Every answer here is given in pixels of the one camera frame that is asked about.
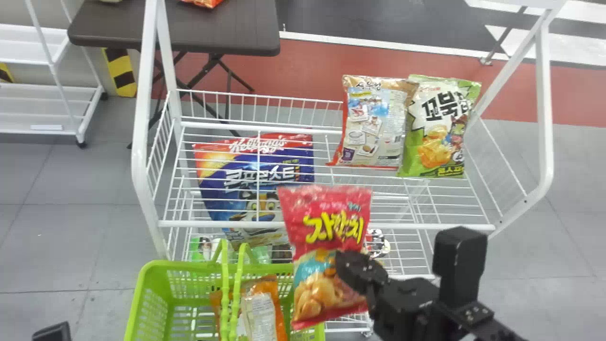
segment floor tile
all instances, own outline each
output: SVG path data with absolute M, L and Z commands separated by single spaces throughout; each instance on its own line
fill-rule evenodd
M 31 340 L 36 331 L 63 321 L 73 336 L 85 296 L 85 291 L 0 294 L 2 339 Z
M 172 186 L 172 174 L 173 169 L 175 167 L 175 156 L 176 148 L 175 143 L 173 142 L 168 148 L 168 153 L 166 156 L 166 161 L 164 163 L 164 167 L 162 168 L 162 175 L 160 177 L 160 182 L 158 184 L 157 194 L 156 194 L 156 204 L 164 205 L 166 204 L 168 190 Z M 137 195 L 135 193 L 135 187 L 133 186 L 133 178 L 130 170 L 130 159 L 128 159 L 128 171 L 125 172 L 120 180 L 120 190 L 118 191 L 118 199 L 116 202 L 118 204 L 139 204 L 139 199 L 137 199 Z
M 606 280 L 606 213 L 561 211 L 558 216 L 589 262 L 593 273 Z
M 86 289 L 111 208 L 23 206 L 0 247 L 0 292 Z
M 99 102 L 88 128 L 87 141 L 130 143 L 135 122 L 135 101 L 136 98 L 110 97 L 107 101 Z
M 33 134 L 0 134 L 0 143 L 54 144 L 57 136 Z
M 21 204 L 52 145 L 0 143 L 0 204 Z
M 116 206 L 101 243 L 90 289 L 132 289 L 139 270 L 157 257 L 141 208 Z
M 606 282 L 592 277 L 535 279 L 539 304 L 560 340 L 602 340 Z
M 588 276 L 591 269 L 553 211 L 528 211 L 488 244 L 488 278 Z
M 526 193 L 530 193 L 537 187 L 539 173 L 538 170 L 533 172 L 527 160 L 522 156 L 524 149 L 516 141 L 515 136 L 517 135 L 511 135 L 510 121 L 484 120 L 484 124 L 490 131 L 502 155 L 499 154 L 499 150 L 494 146 L 491 139 L 483 136 L 479 127 L 472 127 L 470 132 L 478 132 L 477 135 L 479 135 L 478 138 L 480 139 L 478 142 L 481 144 L 481 147 L 476 149 L 482 151 L 478 155 L 475 155 L 475 160 L 486 182 L 489 184 L 499 207 L 505 212 L 519 200 L 523 199 L 523 192 L 520 186 L 522 186 Z M 474 141 L 468 144 L 470 147 L 476 147 Z M 477 185 L 476 190 L 481 192 L 481 187 L 483 186 L 483 184 Z M 545 198 L 532 207 L 532 209 L 539 210 L 550 208 L 551 206 Z
M 547 198 L 558 212 L 606 212 L 606 181 L 598 169 L 576 161 L 556 162 Z
M 500 124 L 518 145 L 530 172 L 538 180 L 539 156 L 534 147 L 537 124 L 512 121 L 500 121 Z M 606 162 L 580 147 L 603 144 L 599 139 L 606 129 L 555 124 L 553 130 L 554 180 L 547 199 L 558 212 L 604 212 L 600 198 L 606 191 L 606 182 L 596 170 L 606 166 Z
M 0 246 L 6 233 L 17 217 L 21 205 L 0 205 Z
M 129 162 L 122 143 L 56 145 L 26 203 L 113 204 Z
M 479 299 L 495 318 L 528 340 L 561 340 L 531 280 L 482 280 Z
M 89 291 L 74 340 L 122 340 L 133 292 L 132 289 Z

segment snack package in basket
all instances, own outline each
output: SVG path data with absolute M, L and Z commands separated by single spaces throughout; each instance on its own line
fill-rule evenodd
M 420 83 L 408 108 L 400 177 L 462 177 L 463 134 L 481 84 L 410 75 Z
M 284 315 L 278 297 L 276 275 L 242 282 L 240 288 L 237 341 L 287 341 Z M 215 314 L 216 330 L 221 330 L 221 290 L 210 293 L 210 305 Z M 233 300 L 233 291 L 229 292 Z
M 404 121 L 418 84 L 402 78 L 343 76 L 343 134 L 330 166 L 397 169 Z
M 362 249 L 372 191 L 359 186 L 284 186 L 278 196 L 295 249 L 293 329 L 366 311 L 364 297 L 337 276 L 335 253 Z
M 311 135 L 286 133 L 263 134 L 260 141 L 242 137 L 195 144 L 200 191 L 210 218 L 281 220 L 276 187 L 314 181 L 312 144 Z M 234 250 L 243 242 L 251 247 L 288 243 L 286 233 L 278 228 L 223 231 Z
M 192 4 L 200 7 L 215 8 L 218 4 L 222 3 L 223 0 L 181 0 L 183 2 L 191 2 Z

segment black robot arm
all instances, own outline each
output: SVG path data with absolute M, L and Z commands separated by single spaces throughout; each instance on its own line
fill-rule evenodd
M 374 331 L 383 341 L 525 341 L 494 319 L 478 301 L 487 237 L 457 227 L 438 232 L 433 272 L 438 288 L 423 278 L 390 279 L 379 262 L 358 252 L 338 252 L 338 276 L 366 296 Z

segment red snack bag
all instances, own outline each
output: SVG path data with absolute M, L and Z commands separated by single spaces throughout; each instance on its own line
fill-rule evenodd
M 336 275 L 335 253 L 362 249 L 371 196 L 370 189 L 358 186 L 278 187 L 295 249 L 293 329 L 367 310 L 364 297 Z
M 183 2 L 192 2 L 196 6 L 214 8 L 220 4 L 223 0 L 181 0 Z

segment black object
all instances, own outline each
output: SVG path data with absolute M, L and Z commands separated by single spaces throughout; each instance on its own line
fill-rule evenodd
M 72 341 L 68 321 L 40 329 L 32 335 L 32 341 Z
M 174 51 L 180 51 L 173 62 L 178 63 L 188 52 L 209 53 L 208 62 L 187 84 L 177 79 L 181 89 L 193 88 L 219 65 L 227 72 L 228 92 L 232 78 L 252 92 L 254 89 L 221 61 L 223 55 L 275 56 L 280 53 L 275 0 L 226 0 L 212 10 L 177 0 L 167 0 L 165 6 L 171 46 Z M 74 45 L 140 50 L 144 10 L 145 0 L 115 4 L 85 0 L 67 35 Z M 155 66 L 160 73 L 153 78 L 153 83 L 164 77 L 161 63 L 156 61 Z M 192 93 L 192 98 L 210 115 L 221 119 L 200 97 Z M 160 118 L 158 109 L 156 106 L 149 127 Z M 235 130 L 230 132 L 240 136 Z
M 426 279 L 394 280 L 376 260 L 357 252 L 337 252 L 337 275 L 366 296 L 374 331 L 383 341 L 524 341 L 494 319 L 478 302 L 488 239 L 457 227 L 438 232 L 432 270 L 440 288 Z

